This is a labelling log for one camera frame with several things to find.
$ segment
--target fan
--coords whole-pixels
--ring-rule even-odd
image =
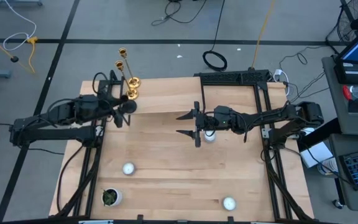
[[[342,6],[337,21],[337,34],[341,42],[352,42],[358,35],[358,0],[350,0]]]

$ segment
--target gray desk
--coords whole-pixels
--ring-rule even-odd
[[[329,137],[329,143],[331,145],[331,150],[336,158],[338,171],[341,177],[347,179],[338,157],[353,152],[358,152],[358,136],[332,134]],[[345,183],[344,181],[340,179],[338,179],[338,181],[340,185],[340,189],[338,189],[339,198],[343,196],[344,204],[346,204],[351,210],[358,211],[358,191],[355,191],[349,184]]]
[[[323,58],[322,62],[337,118],[328,121],[322,127],[303,138],[302,142],[309,147],[327,139],[334,133],[358,135],[358,114],[349,114],[347,112],[348,101],[342,93],[343,85],[337,81],[334,71],[335,62],[331,57]]]

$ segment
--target small succulent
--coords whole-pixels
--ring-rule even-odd
[[[103,190],[104,205],[112,205],[116,202],[116,199],[117,199],[117,193],[114,190],[112,190],[111,192]]]

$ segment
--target gold candlestick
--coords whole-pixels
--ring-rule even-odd
[[[121,57],[125,60],[125,64],[128,67],[129,75],[131,76],[131,78],[129,79],[129,85],[131,86],[131,88],[138,88],[140,86],[140,79],[137,77],[134,77],[131,72],[131,69],[129,68],[129,64],[127,61],[127,49],[122,47],[118,50],[118,52],[119,52],[119,55],[121,55]]]
[[[128,80],[126,79],[125,74],[124,74],[124,64],[123,64],[123,62],[118,60],[116,62],[116,67],[118,68],[118,70],[121,71],[121,74],[122,74],[121,78],[125,80],[125,83],[128,86],[128,90],[126,91],[126,95],[128,96],[128,99],[130,99],[130,100],[136,99],[139,96],[139,92],[136,89],[131,88],[131,85],[129,84]]]

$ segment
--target white cable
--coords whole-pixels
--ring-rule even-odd
[[[284,75],[285,75],[285,78],[287,79],[287,83],[289,83],[290,80],[288,79],[288,75],[287,75],[283,70],[281,70],[281,69],[276,69],[276,71],[274,72],[274,75],[273,75],[273,80],[274,80],[275,82],[278,82],[278,81],[276,80],[275,76],[278,75],[279,78],[280,78],[280,75],[281,75],[281,74],[284,74]],[[290,87],[288,86],[288,87],[287,87],[287,92],[285,93],[285,95],[288,96],[289,94],[290,94]]]
[[[37,30],[37,25],[36,25],[33,21],[31,21],[31,20],[29,20],[29,19],[23,17],[23,16],[20,15],[19,13],[17,13],[17,12],[12,8],[12,6],[7,2],[7,0],[5,0],[5,2],[6,2],[6,4],[9,6],[9,8],[12,10],[12,12],[14,12],[14,13],[15,13],[16,15],[18,15],[20,18],[22,18],[22,19],[24,19],[24,20],[26,20],[26,21],[28,21],[28,22],[31,22],[31,23],[34,25],[34,31],[31,33],[31,35],[29,35],[28,33],[25,33],[25,32],[18,32],[18,33],[16,33],[16,34],[10,35],[9,37],[7,37],[7,38],[4,40],[4,42],[2,43],[2,46],[4,47],[4,49],[7,50],[7,51],[12,51],[12,50],[16,50],[16,49],[18,49],[19,47],[21,47],[28,39],[30,39],[30,38],[34,35],[35,30]],[[21,34],[24,34],[24,35],[25,35],[25,40],[23,40],[23,42],[22,42],[21,44],[19,44],[18,46],[14,47],[14,48],[12,48],[12,49],[6,48],[5,44],[6,44],[6,42],[7,42],[10,38],[12,38],[12,37],[14,37],[14,36],[16,36],[16,35],[21,35]]]

